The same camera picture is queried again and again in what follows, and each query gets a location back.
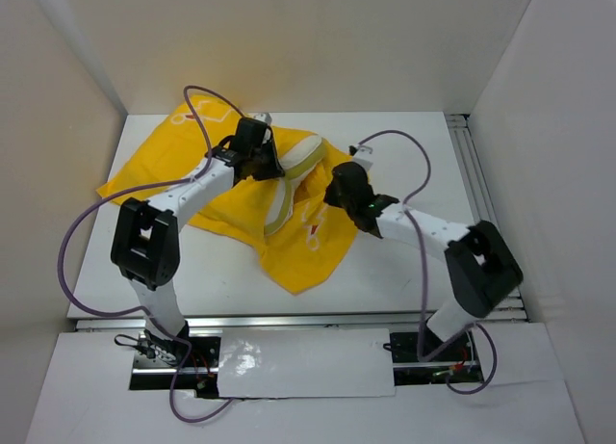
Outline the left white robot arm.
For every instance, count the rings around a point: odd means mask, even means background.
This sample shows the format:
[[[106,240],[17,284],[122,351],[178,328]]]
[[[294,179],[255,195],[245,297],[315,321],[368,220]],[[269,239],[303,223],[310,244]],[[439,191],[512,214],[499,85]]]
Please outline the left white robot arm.
[[[241,118],[235,133],[213,148],[212,158],[200,162],[186,183],[146,200],[130,197],[120,206],[111,260],[145,308],[146,340],[169,366],[182,364],[190,354],[188,323],[173,286],[180,264],[180,231],[240,181],[284,174],[270,123],[268,114]]]

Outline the yellow pillowcase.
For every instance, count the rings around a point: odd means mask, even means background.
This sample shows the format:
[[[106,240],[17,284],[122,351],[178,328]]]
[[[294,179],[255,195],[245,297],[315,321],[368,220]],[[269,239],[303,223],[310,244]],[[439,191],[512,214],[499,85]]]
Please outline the yellow pillowcase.
[[[234,135],[240,120],[219,98],[192,97],[97,192],[116,204],[150,199],[179,225],[252,247],[264,273],[299,294],[325,282],[355,240],[347,214],[324,201],[333,169],[350,158],[316,133],[273,126],[269,146],[282,176],[237,180],[228,162],[205,151]]]

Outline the cream quilted pillow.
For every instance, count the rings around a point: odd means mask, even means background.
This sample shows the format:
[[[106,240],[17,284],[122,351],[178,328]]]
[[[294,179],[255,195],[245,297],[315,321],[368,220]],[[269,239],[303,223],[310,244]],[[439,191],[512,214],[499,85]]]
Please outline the cream quilted pillow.
[[[325,152],[324,139],[313,134],[293,143],[279,159],[284,174],[276,179],[275,195],[264,224],[265,236],[277,232],[290,219],[295,190],[323,159]]]

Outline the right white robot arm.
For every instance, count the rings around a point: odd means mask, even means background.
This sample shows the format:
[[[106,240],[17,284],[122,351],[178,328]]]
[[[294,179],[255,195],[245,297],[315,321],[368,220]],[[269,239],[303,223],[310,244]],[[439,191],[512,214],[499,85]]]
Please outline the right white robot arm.
[[[345,162],[332,171],[325,202],[343,209],[361,231],[416,248],[422,265],[422,309],[427,305],[427,258],[447,266],[451,295],[431,316],[422,316],[418,337],[424,355],[443,358],[463,329],[485,319],[524,280],[523,271],[496,226],[447,222],[378,195],[367,171]]]

